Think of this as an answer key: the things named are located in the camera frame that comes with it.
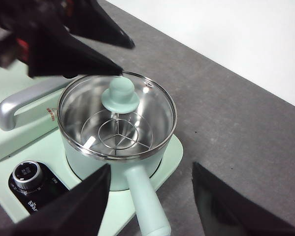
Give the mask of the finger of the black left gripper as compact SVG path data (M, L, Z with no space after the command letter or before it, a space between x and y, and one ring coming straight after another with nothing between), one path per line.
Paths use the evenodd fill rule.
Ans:
M73 35L123 48L135 47L96 0L67 0L64 23Z
M28 76L120 75L122 67L74 38L54 14L39 14L28 40Z

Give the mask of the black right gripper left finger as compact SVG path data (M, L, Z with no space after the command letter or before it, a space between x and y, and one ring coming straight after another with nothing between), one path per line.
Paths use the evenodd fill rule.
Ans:
M110 166L67 190L48 174L41 189L17 197L30 216L4 231L6 236L96 236L106 209Z

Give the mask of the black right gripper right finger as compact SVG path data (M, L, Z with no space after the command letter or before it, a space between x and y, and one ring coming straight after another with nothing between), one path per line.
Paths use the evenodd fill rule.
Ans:
M195 204L207 236L295 236L295 227L193 162Z

